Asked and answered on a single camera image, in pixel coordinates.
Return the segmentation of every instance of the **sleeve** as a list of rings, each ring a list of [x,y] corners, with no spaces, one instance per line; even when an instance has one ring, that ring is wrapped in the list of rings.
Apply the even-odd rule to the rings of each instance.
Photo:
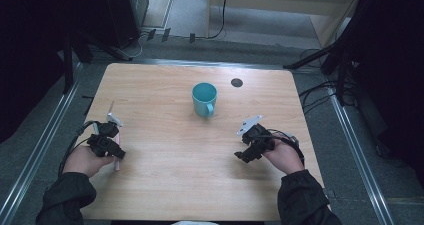
[[[36,218],[37,225],[84,224],[80,208],[94,201],[96,190],[88,176],[82,173],[64,173],[45,192],[43,207]]]
[[[278,211],[282,224],[341,224],[330,211],[321,185],[308,170],[281,178]]]

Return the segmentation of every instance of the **black sleeve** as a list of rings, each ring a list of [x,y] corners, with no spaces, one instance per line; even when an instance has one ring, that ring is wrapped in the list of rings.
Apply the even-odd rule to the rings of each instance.
[[[341,224],[328,209],[330,202],[308,170],[281,178],[278,211],[282,224]]]
[[[36,218],[42,224],[84,224],[80,208],[94,201],[96,190],[88,176],[64,173],[43,196],[43,207]]]

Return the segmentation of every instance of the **mug handle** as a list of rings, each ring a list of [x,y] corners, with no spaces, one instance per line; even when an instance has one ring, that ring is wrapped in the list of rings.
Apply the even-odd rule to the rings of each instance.
[[[212,103],[208,103],[207,107],[208,107],[208,117],[211,117],[213,115],[213,112],[214,112]]]

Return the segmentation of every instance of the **teal mug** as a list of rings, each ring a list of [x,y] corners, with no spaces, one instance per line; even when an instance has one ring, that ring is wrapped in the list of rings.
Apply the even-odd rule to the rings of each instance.
[[[199,83],[193,87],[194,110],[201,117],[212,117],[215,111],[217,90],[210,83]]]

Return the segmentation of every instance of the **hand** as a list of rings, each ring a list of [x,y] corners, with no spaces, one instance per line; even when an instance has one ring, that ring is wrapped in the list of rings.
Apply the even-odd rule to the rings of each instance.
[[[97,157],[90,147],[79,146],[69,155],[62,173],[78,172],[94,176],[104,165],[115,161],[115,157]]]
[[[274,150],[263,154],[272,165],[287,175],[305,169],[299,155],[292,147],[278,139],[274,139],[274,142]]]

